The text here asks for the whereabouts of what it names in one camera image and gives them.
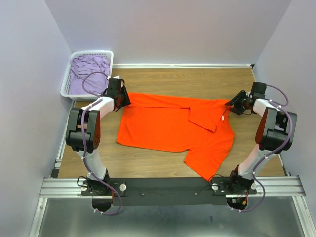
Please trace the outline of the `orange t-shirt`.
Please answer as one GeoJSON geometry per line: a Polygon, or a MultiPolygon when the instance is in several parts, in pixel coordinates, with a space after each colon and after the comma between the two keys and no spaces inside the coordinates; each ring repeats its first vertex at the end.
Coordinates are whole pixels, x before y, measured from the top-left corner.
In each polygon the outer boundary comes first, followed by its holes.
{"type": "Polygon", "coordinates": [[[187,154],[184,163],[211,180],[228,156],[235,134],[227,99],[198,99],[145,93],[129,94],[117,143],[187,154]]]}

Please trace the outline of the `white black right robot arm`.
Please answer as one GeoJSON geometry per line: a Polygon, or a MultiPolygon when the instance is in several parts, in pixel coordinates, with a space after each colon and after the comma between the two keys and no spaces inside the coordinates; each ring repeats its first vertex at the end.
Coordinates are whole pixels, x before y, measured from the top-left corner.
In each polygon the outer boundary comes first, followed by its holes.
{"type": "Polygon", "coordinates": [[[247,159],[239,164],[227,181],[228,190],[234,194],[249,190],[255,182],[257,173],[276,154],[287,151],[294,138],[297,114],[288,112],[285,107],[289,101],[283,91],[275,86],[261,82],[253,83],[249,93],[242,90],[225,105],[230,111],[242,115],[246,110],[261,116],[255,135],[255,147],[247,159]],[[267,87],[276,89],[285,98],[285,104],[266,99],[267,87]]]}

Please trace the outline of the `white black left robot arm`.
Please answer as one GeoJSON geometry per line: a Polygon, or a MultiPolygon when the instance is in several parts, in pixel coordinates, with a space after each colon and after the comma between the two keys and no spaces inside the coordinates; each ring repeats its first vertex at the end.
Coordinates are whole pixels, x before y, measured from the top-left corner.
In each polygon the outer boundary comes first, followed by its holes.
{"type": "Polygon", "coordinates": [[[101,141],[101,118],[130,105],[125,81],[119,77],[109,78],[108,88],[89,105],[72,108],[66,129],[66,145],[81,158],[87,177],[94,180],[93,190],[104,195],[109,191],[107,168],[103,165],[98,151],[101,141]]]}

